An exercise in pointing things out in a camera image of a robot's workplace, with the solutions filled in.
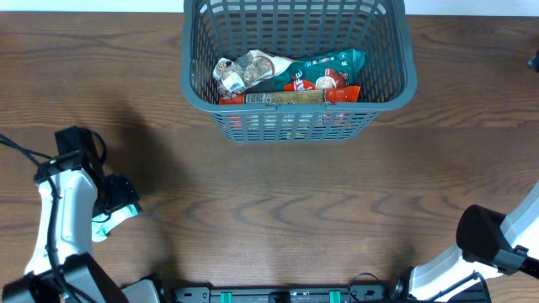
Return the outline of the grey plastic basket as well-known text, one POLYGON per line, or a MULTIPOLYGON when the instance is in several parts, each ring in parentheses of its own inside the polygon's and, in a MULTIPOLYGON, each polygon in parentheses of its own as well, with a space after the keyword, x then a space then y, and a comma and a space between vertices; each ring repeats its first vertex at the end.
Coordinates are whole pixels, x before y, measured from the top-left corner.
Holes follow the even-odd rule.
POLYGON ((405 6, 388 0, 186 0, 180 82, 184 97, 240 142, 348 140, 418 87, 405 6), (211 75, 221 58, 250 50, 299 59, 349 48, 366 54, 354 72, 355 103, 223 105, 211 75))

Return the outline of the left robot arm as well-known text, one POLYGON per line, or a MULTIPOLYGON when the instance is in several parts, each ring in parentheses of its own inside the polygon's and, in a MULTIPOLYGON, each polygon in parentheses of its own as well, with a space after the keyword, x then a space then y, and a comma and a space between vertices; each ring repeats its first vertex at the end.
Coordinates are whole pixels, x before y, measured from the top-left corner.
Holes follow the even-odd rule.
POLYGON ((4 302, 159 300, 152 281, 121 288, 93 257, 93 242, 140 210, 126 177, 52 160, 39 167, 35 182, 41 197, 35 250, 24 277, 4 286, 4 302))

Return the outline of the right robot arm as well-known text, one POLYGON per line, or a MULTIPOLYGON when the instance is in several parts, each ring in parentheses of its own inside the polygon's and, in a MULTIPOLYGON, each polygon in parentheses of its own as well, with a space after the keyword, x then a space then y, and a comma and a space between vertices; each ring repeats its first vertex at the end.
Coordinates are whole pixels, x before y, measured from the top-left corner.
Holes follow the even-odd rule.
POLYGON ((538 187, 505 215, 469 206, 456 242, 429 263, 404 272, 389 297, 406 302, 490 302, 487 279, 538 277, 538 187))

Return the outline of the beige snack pouch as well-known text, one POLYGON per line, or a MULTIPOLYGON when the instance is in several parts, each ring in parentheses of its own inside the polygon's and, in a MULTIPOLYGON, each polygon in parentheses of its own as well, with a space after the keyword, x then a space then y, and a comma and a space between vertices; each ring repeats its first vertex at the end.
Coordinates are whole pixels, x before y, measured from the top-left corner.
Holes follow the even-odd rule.
POLYGON ((275 56, 261 50, 250 50, 235 61, 221 58, 212 72, 223 98, 245 93, 260 82, 279 76, 294 60, 275 56))

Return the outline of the teal white sachet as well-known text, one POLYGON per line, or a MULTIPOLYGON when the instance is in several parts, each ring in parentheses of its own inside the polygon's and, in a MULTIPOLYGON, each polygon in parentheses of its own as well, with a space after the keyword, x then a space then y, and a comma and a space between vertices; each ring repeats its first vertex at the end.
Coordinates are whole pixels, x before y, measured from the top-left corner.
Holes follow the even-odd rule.
POLYGON ((135 205, 127 205, 109 214, 97 215, 92 219, 92 241, 102 242, 119 224, 137 216, 139 210, 135 205))

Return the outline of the orange spaghetti packet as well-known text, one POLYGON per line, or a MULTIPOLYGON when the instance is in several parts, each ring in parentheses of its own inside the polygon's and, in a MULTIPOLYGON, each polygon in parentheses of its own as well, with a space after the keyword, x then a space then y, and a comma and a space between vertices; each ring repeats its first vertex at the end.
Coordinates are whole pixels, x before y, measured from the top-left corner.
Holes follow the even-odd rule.
POLYGON ((239 104, 336 104, 357 102, 360 95, 359 86, 346 88, 327 88, 312 91, 290 91, 275 93, 247 93, 234 98, 222 98, 220 105, 239 104))

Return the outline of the green Nescafe coffee bag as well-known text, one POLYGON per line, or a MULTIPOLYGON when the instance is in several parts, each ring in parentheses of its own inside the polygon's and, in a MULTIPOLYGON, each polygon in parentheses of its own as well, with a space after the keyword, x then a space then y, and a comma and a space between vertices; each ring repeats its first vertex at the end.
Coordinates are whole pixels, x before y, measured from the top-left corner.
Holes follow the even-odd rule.
POLYGON ((249 88, 247 93, 346 88, 359 84, 360 70, 366 63, 366 53, 349 48, 301 58, 292 62, 284 72, 249 88))

